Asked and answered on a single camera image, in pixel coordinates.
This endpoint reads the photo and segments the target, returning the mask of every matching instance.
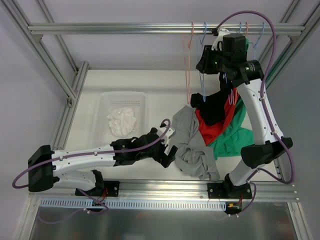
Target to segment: white laundry basket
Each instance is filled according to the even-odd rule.
[[[92,147],[100,147],[119,139],[114,136],[109,127],[107,116],[114,109],[128,107],[133,110],[136,122],[133,131],[126,139],[140,137],[147,129],[147,96],[136,91],[112,91],[100,95],[95,109],[92,125]]]

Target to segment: black cloth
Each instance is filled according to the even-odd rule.
[[[226,83],[223,75],[224,73],[221,72],[219,76],[220,91],[210,96],[206,96],[205,102],[200,93],[191,95],[191,106],[199,109],[200,116],[208,126],[215,125],[225,119],[225,104],[228,100],[229,94],[231,93],[233,85],[231,81]]]

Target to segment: green cloth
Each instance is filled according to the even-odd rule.
[[[251,130],[241,127],[246,116],[244,102],[236,103],[234,116],[230,125],[209,146],[213,148],[215,160],[218,157],[234,157],[241,155],[241,149],[254,144],[254,134]]]

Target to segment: metal post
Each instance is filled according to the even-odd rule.
[[[26,16],[21,10],[19,4],[12,0],[0,0],[0,3],[3,6],[3,9],[7,12],[8,16],[14,22],[20,33],[27,40],[35,54],[44,62],[46,67],[52,73],[52,75],[57,80],[59,85],[62,87],[66,95],[69,98],[71,98],[73,102],[75,102],[77,98],[75,91],[72,89],[70,84],[64,79],[60,70],[53,62],[53,58],[49,55],[49,52],[47,52],[43,48],[43,43],[40,44],[41,40],[37,41],[36,39],[34,39],[34,36],[30,33],[30,30],[28,29],[28,20],[25,18]]]
[[[301,47],[307,42],[312,33],[319,26],[320,21],[320,2],[317,3],[312,13],[309,15],[306,23],[305,30],[298,38],[291,38],[291,42],[288,43],[285,50],[282,51],[280,57],[278,57],[275,64],[270,70],[266,87],[278,77],[281,71],[290,63]]]
[[[66,146],[71,125],[75,117],[78,102],[80,99],[80,95],[85,83],[88,70],[89,70],[89,64],[87,61],[85,61],[81,64],[78,74],[76,75],[72,83],[72,89],[75,92],[77,92],[77,98],[76,98],[76,101],[72,103],[72,107],[70,107],[67,103],[63,109],[60,121],[58,123],[57,129],[55,131],[53,141],[51,144],[52,149],[54,150],[64,149]]]
[[[207,23],[206,34],[211,34],[211,30],[216,28],[218,23]],[[239,23],[226,23],[222,25],[231,33],[238,33]],[[278,35],[299,36],[305,29],[300,24],[277,23],[274,25]],[[194,23],[31,23],[28,27],[34,35],[83,35],[83,34],[190,34],[192,29],[194,34],[203,35],[205,24]],[[250,24],[248,34],[260,35],[263,24]],[[265,26],[265,35],[272,34],[269,25]]]
[[[54,23],[55,21],[54,21],[53,17],[51,16],[45,1],[44,0],[36,0],[36,3],[38,4],[39,9],[40,9],[43,17],[46,19],[46,21],[48,23]],[[77,74],[78,68],[76,66],[75,60],[72,58],[71,53],[68,50],[68,47],[67,47],[65,41],[63,40],[61,35],[55,35],[54,37],[55,37],[59,47],[61,48],[62,52],[64,53],[65,58],[68,60],[74,74]]]
[[[296,10],[296,8],[300,2],[301,2],[301,0],[292,0],[289,7],[287,8],[285,13],[283,14],[283,16],[280,20],[280,23],[286,23],[290,19],[290,17],[292,16],[293,12]],[[266,44],[266,46],[262,50],[262,53],[258,59],[258,61],[260,63],[263,63],[265,61],[268,53],[270,53],[270,51],[271,51],[272,45],[273,45],[273,41],[272,41],[272,36],[271,36],[268,40],[268,43]]]

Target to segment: aluminum rail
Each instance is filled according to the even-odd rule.
[[[194,34],[204,34],[205,24],[194,23]],[[30,23],[28,29],[33,35],[107,35],[107,34],[190,34],[191,23]],[[208,23],[206,34],[216,28],[218,23]],[[238,33],[240,23],[223,24],[231,33]],[[301,24],[276,23],[277,35],[300,36],[305,27]],[[263,24],[250,24],[247,34],[260,35]],[[242,34],[246,33],[242,25]],[[264,35],[271,35],[269,25],[265,26]]]

